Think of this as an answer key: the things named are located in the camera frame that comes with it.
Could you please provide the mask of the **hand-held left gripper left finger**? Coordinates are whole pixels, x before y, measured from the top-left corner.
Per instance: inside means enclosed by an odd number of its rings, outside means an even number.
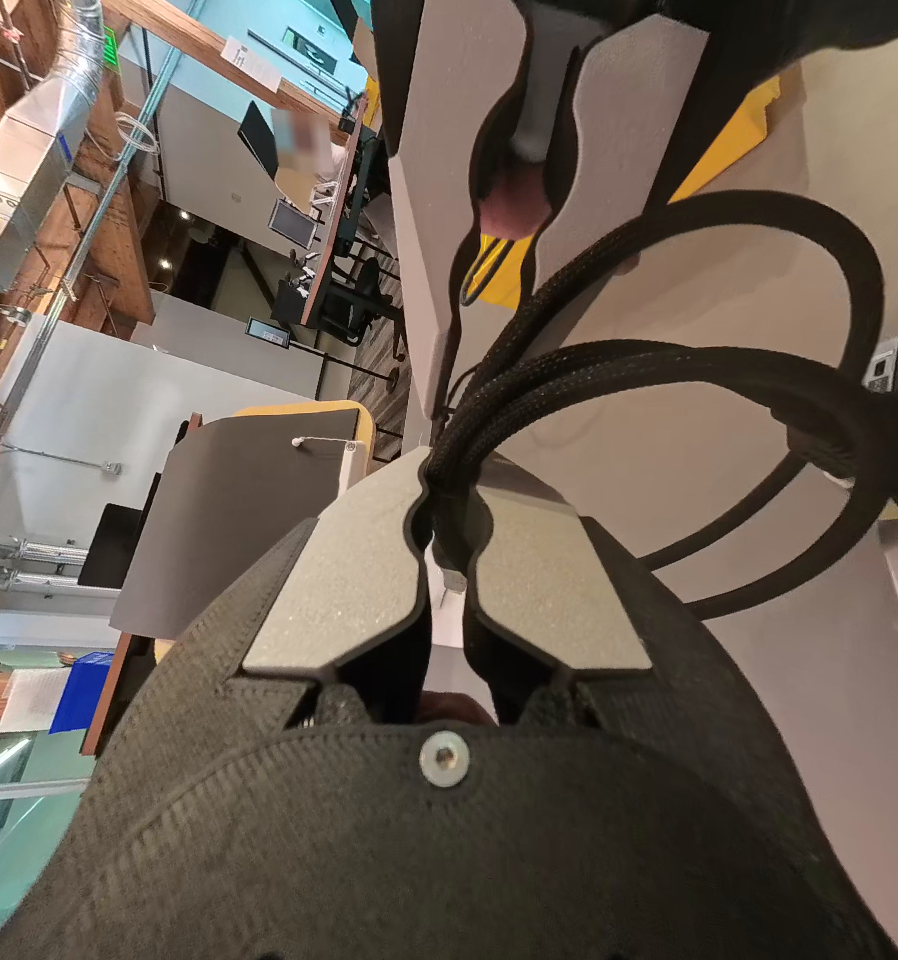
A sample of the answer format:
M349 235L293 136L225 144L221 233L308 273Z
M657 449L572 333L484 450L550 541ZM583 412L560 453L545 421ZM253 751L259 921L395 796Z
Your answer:
M375 719L415 719L431 655L430 454L410 450L322 511L242 661L245 674L345 684Z

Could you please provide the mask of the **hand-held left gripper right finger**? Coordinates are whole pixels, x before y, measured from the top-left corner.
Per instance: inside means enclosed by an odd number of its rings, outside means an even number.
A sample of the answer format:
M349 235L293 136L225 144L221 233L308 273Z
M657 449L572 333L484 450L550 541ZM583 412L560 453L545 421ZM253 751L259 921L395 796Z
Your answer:
M464 653L500 721L541 688L651 670L580 516L553 489L478 484L466 534Z

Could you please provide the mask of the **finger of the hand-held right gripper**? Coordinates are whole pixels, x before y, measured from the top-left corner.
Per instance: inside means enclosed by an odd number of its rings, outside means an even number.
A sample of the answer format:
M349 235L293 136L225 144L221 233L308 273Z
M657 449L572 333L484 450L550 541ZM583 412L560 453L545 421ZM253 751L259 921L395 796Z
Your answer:
M538 234L533 292L641 215L708 38L650 15L585 54L570 101L575 167L566 198Z
M479 246L480 156L521 80L528 28L515 2L423 2L415 40L389 175L412 383L435 421L461 333L460 285Z

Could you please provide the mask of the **yellow plastic bin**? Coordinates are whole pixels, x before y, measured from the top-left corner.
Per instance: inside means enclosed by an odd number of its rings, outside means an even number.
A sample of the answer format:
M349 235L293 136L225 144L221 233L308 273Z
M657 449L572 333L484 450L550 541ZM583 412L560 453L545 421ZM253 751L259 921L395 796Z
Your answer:
M764 142L768 134L767 110L780 94L778 76L765 80L751 90L671 196L671 202L695 194ZM479 255L463 283L461 305L467 307L477 300L483 300L495 306L516 309L522 294L522 264L530 240L527 237L517 242L503 241L482 235Z

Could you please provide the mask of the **long wooden desk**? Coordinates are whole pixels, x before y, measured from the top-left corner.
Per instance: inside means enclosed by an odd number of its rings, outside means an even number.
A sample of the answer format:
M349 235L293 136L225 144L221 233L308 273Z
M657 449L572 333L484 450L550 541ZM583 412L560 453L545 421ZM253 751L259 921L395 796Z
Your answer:
M322 250L317 259L315 274L311 278L309 294L306 298L306 304L300 321L301 326L309 330L314 330L317 325L323 282L332 279L335 242L343 214L345 213L345 202L352 179L356 153L359 148L359 138L363 126L364 114L367 109L367 100L367 94L363 92L354 102L351 115L346 117L352 121L352 129L349 131L343 161L333 181L335 186L330 196L331 203L327 214L328 220L323 224L325 227L325 235Z

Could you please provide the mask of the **small silver screen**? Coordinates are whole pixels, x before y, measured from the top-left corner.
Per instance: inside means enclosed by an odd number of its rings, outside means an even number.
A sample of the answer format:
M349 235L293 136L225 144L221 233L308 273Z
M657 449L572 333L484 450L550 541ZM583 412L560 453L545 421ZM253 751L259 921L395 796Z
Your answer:
M320 226L318 220L298 210L287 198L277 198L268 228L293 245L308 251Z

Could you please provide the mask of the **black monitor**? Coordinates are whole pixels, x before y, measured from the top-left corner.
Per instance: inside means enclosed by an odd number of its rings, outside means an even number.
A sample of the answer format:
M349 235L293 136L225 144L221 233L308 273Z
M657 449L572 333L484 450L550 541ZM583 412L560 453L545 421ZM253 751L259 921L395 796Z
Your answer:
M138 546L143 510L105 506L77 581L81 587L122 589Z
M267 176L274 181L279 161L274 133L255 101L251 101L239 125L240 141L250 150Z

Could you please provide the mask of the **white paper sign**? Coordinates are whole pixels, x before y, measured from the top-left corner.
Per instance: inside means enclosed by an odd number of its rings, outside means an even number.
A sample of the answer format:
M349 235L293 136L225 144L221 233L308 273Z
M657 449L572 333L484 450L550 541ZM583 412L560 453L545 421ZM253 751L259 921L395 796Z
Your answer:
M223 46L221 56L258 85L272 92L279 91L282 81L279 67L250 49L245 43L230 36Z

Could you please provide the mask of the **blue bin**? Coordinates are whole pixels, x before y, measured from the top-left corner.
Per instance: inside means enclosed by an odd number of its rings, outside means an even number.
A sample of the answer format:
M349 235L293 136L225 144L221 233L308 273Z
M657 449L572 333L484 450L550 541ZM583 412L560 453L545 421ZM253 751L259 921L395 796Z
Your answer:
M114 655L93 652L74 662L48 730L51 735L86 731L92 725Z

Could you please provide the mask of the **smooth silver pipes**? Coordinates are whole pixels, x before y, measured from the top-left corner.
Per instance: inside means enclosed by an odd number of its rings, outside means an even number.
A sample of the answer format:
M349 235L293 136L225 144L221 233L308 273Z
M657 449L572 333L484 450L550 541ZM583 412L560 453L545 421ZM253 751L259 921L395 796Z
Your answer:
M54 545L0 534L0 591L29 588L53 594L81 590L78 573L89 553L71 543Z

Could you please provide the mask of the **white box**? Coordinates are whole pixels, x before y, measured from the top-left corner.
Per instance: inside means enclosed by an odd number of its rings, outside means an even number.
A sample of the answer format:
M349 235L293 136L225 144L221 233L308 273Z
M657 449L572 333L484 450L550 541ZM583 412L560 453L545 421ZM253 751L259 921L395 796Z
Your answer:
M10 675L0 735L48 731L70 677L70 667L25 668Z

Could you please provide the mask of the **dark wall frame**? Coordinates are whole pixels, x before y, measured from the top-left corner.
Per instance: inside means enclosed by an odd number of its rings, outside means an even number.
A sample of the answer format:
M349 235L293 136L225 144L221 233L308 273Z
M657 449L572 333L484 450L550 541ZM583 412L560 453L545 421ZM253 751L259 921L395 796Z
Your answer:
M329 76L335 76L337 57L298 33L297 30L287 28L283 35L283 43L299 54L309 65Z

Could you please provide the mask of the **wooden desk with black frame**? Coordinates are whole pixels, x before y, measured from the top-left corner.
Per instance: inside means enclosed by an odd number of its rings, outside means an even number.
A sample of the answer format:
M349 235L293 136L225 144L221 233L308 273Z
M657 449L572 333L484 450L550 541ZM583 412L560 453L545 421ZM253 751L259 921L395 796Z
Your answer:
M82 742L83 757L97 758L105 750L122 716L155 667L154 639L122 633L92 723Z

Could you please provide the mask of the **silver spiral air duct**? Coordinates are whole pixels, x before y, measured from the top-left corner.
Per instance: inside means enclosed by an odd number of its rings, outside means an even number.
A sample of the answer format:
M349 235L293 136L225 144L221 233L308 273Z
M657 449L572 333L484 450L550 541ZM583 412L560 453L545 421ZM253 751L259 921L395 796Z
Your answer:
M100 1L52 2L57 43L45 81L62 79L94 102L105 62L105 25Z

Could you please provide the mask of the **rectangular metal duct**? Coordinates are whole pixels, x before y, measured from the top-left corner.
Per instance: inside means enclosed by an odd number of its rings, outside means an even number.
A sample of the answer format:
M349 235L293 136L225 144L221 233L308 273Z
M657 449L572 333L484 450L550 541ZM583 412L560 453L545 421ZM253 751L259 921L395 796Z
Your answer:
M0 290L8 290L73 167L92 105L54 74L0 121Z

